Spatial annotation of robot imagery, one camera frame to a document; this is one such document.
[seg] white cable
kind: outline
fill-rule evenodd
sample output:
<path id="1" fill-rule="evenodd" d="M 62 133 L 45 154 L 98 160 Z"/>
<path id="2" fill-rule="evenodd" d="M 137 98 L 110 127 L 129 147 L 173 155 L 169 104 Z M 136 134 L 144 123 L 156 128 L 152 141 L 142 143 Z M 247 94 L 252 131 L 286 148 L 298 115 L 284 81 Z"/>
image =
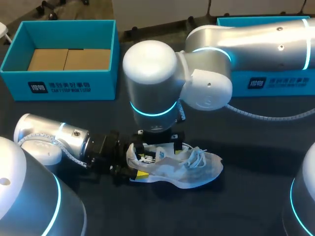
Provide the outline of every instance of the white cable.
<path id="1" fill-rule="evenodd" d="M 304 112 L 304 113 L 301 113 L 301 114 L 298 114 L 298 115 L 295 115 L 295 116 L 290 116 L 290 117 L 264 117 L 264 116 L 259 116 L 259 115 L 255 115 L 255 114 L 252 114 L 252 113 L 249 113 L 249 112 L 245 112 L 245 111 L 242 111 L 240 109 L 237 109 L 235 107 L 232 107 L 231 105 L 227 104 L 225 106 L 226 108 L 234 111 L 234 112 L 237 112 L 241 115 L 244 115 L 244 116 L 247 116 L 247 117 L 250 117 L 250 118 L 254 118 L 254 119 L 260 119 L 260 120 L 265 120 L 265 121 L 291 121 L 291 120 L 296 120 L 296 119 L 301 119 L 301 118 L 304 118 L 304 117 L 308 117 L 312 114 L 315 113 L 315 108 L 314 109 L 311 109 L 307 112 Z"/>
<path id="2" fill-rule="evenodd" d="M 41 133 L 34 133 L 34 134 L 29 134 L 27 136 L 25 136 L 24 138 L 22 138 L 19 142 L 18 145 L 21 146 L 25 141 L 27 140 L 38 140 L 38 137 L 44 138 L 45 141 L 50 142 L 51 144 L 56 145 L 57 147 L 59 147 L 65 154 L 66 156 L 71 160 L 74 161 L 75 163 L 79 164 L 80 166 L 87 168 L 87 164 L 83 161 L 79 161 L 78 159 L 76 159 L 74 156 L 72 156 L 70 154 L 70 152 L 68 152 L 67 149 L 65 149 L 64 145 L 59 142 L 58 140 L 55 139 L 55 137 L 51 136 L 51 135 L 47 135 L 47 134 L 41 134 Z"/>

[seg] logo on box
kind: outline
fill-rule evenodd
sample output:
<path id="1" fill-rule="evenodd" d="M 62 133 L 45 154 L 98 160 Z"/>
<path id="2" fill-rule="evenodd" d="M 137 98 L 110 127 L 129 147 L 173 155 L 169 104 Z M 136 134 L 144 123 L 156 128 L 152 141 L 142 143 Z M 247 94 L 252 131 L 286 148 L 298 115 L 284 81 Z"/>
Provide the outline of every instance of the logo on box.
<path id="1" fill-rule="evenodd" d="M 266 77 L 251 77 L 248 89 L 262 89 L 265 85 Z"/>
<path id="2" fill-rule="evenodd" d="M 44 82 L 28 82 L 32 93 L 48 93 Z"/>

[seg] screw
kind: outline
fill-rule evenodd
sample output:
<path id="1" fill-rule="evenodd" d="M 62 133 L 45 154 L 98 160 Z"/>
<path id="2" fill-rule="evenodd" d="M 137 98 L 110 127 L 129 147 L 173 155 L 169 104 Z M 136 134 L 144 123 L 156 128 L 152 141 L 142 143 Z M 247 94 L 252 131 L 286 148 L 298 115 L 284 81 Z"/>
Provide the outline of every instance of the screw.
<path id="1" fill-rule="evenodd" d="M 278 50 L 279 50 L 279 51 L 283 51 L 283 50 L 284 50 L 284 45 L 282 45 L 282 44 L 279 45 L 279 46 L 278 46 Z"/>

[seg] shoelace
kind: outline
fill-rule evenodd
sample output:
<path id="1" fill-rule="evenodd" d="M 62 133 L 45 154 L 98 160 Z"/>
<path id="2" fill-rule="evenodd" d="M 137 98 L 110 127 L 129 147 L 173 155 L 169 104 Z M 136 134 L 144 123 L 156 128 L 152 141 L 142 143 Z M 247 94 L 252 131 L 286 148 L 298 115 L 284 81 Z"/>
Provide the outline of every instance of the shoelace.
<path id="1" fill-rule="evenodd" d="M 190 157 L 188 158 L 188 160 L 186 162 L 184 162 L 183 164 L 187 164 L 188 168 L 202 168 L 206 165 L 206 156 L 205 156 L 205 150 L 200 149 L 199 147 L 195 147 L 190 155 Z M 198 166 L 199 163 L 201 162 L 201 160 L 203 161 L 203 165 L 202 166 Z"/>

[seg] brown cardboard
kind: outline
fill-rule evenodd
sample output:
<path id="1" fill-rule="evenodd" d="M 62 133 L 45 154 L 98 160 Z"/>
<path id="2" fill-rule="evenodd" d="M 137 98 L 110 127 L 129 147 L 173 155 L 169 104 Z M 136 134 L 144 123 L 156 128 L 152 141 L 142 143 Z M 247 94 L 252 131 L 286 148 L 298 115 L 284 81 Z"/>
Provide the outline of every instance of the brown cardboard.
<path id="1" fill-rule="evenodd" d="M 108 70 L 109 49 L 69 50 L 64 70 Z"/>
<path id="2" fill-rule="evenodd" d="M 35 49 L 28 71 L 63 70 L 68 49 Z"/>

